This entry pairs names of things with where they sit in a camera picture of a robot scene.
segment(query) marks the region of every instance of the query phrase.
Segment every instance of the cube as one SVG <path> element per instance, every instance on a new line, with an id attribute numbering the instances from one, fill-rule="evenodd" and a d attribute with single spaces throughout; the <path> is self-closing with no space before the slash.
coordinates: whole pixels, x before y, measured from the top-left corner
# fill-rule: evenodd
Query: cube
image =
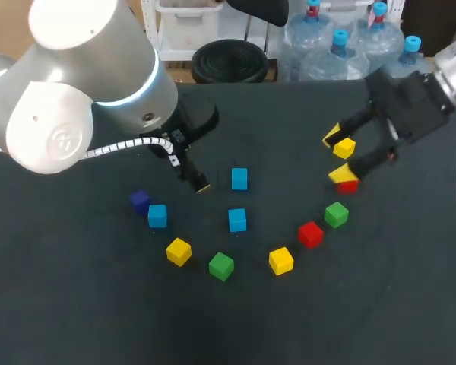
<path id="1" fill-rule="evenodd" d="M 166 253 L 169 261 L 181 267 L 191 257 L 191 246 L 180 238 L 176 238 L 166 248 Z"/>
<path id="2" fill-rule="evenodd" d="M 355 151 L 356 142 L 353 139 L 345 138 L 334 145 L 333 153 L 345 160 Z"/>
<path id="3" fill-rule="evenodd" d="M 148 220 L 150 228 L 166 228 L 167 207 L 165 205 L 151 205 Z"/>
<path id="4" fill-rule="evenodd" d="M 230 223 L 230 232 L 246 231 L 246 213 L 245 209 L 230 209 L 228 211 L 228 221 Z"/>
<path id="5" fill-rule="evenodd" d="M 223 253 L 217 253 L 210 261 L 210 274 L 225 281 L 235 270 L 235 262 Z"/>
<path id="6" fill-rule="evenodd" d="M 314 222 L 304 224 L 299 228 L 299 241 L 308 249 L 314 249 L 322 243 L 325 233 Z"/>
<path id="7" fill-rule="evenodd" d="M 249 188 L 249 171 L 245 168 L 231 169 L 231 189 L 247 190 Z"/>
<path id="8" fill-rule="evenodd" d="M 268 255 L 268 263 L 277 276 L 292 270 L 294 267 L 294 259 L 286 247 L 272 251 Z"/>
<path id="9" fill-rule="evenodd" d="M 336 184 L 336 192 L 338 194 L 354 194 L 358 190 L 359 181 L 345 181 Z"/>
<path id="10" fill-rule="evenodd" d="M 335 202 L 326 208 L 325 221 L 333 228 L 338 228 L 348 220 L 349 213 L 340 202 Z"/>
<path id="11" fill-rule="evenodd" d="M 130 201 L 138 215 L 146 216 L 149 213 L 150 196 L 144 190 L 139 190 L 131 194 Z"/>

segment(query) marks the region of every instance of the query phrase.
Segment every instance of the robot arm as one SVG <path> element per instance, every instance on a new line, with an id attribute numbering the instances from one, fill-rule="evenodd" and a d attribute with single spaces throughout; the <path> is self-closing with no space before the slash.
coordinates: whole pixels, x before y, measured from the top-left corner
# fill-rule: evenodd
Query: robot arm
<path id="1" fill-rule="evenodd" d="M 176 85 L 124 0 L 34 0 L 29 26 L 36 42 L 25 55 L 0 55 L 2 151 L 37 173 L 68 169 L 91 157 L 96 103 L 143 143 L 172 144 L 179 177 L 207 185 L 185 155 L 199 133 L 179 121 Z"/>
<path id="2" fill-rule="evenodd" d="M 370 121 L 378 124 L 381 141 L 374 151 L 331 173 L 336 183 L 364 178 L 385 161 L 396 160 L 400 144 L 414 143 L 448 122 L 456 109 L 456 41 L 436 55 L 432 74 L 414 72 L 396 81 L 381 68 L 366 78 L 366 85 L 368 103 L 338 123 L 324 141 L 333 147 Z"/>

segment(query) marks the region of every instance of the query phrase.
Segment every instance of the blue cube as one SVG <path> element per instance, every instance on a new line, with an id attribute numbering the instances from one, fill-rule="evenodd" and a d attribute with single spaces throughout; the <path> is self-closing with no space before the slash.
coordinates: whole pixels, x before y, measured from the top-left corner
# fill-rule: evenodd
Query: blue cube
<path id="1" fill-rule="evenodd" d="M 230 222 L 230 232 L 246 231 L 245 209 L 231 209 L 228 211 L 228 221 Z"/>
<path id="2" fill-rule="evenodd" d="M 138 215 L 146 216 L 149 213 L 150 196 L 144 190 L 131 194 L 130 201 Z"/>
<path id="3" fill-rule="evenodd" d="M 231 189 L 247 190 L 249 188 L 249 171 L 246 168 L 231 169 Z"/>
<path id="4" fill-rule="evenodd" d="M 149 209 L 149 227 L 167 227 L 167 207 L 165 205 L 151 205 Z"/>

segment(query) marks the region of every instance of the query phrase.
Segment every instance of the plastic water jug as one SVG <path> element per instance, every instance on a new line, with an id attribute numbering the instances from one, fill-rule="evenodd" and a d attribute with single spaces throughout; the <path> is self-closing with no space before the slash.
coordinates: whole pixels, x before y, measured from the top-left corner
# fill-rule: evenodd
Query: plastic water jug
<path id="1" fill-rule="evenodd" d="M 418 36 L 408 36 L 405 39 L 404 52 L 401 56 L 385 65 L 386 71 L 393 78 L 405 78 L 414 71 L 421 74 L 431 72 L 429 61 L 419 53 L 421 42 Z"/>
<path id="2" fill-rule="evenodd" d="M 278 58 L 279 80 L 298 81 L 306 53 L 322 44 L 330 44 L 332 23 L 319 14 L 320 0 L 307 0 L 305 14 L 295 15 L 283 30 Z"/>
<path id="3" fill-rule="evenodd" d="M 368 75 L 370 62 L 360 52 L 347 47 L 348 32 L 335 30 L 331 48 L 310 51 L 301 68 L 302 80 L 357 80 Z"/>
<path id="4" fill-rule="evenodd" d="M 399 57 L 404 46 L 404 34 L 399 26 L 385 21 L 387 5 L 383 2 L 373 4 L 375 20 L 369 25 L 368 19 L 358 21 L 351 44 L 365 53 L 370 61 L 370 72 Z"/>

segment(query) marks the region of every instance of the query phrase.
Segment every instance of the red cube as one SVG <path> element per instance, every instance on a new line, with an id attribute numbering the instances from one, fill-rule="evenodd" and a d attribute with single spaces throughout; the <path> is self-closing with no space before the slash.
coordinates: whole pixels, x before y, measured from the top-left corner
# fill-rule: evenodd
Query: red cube
<path id="1" fill-rule="evenodd" d="M 354 194 L 358 190 L 358 181 L 345 181 L 336 184 L 338 194 Z"/>
<path id="2" fill-rule="evenodd" d="M 322 242 L 325 233 L 314 222 L 304 224 L 299 228 L 299 241 L 308 249 L 314 249 Z"/>

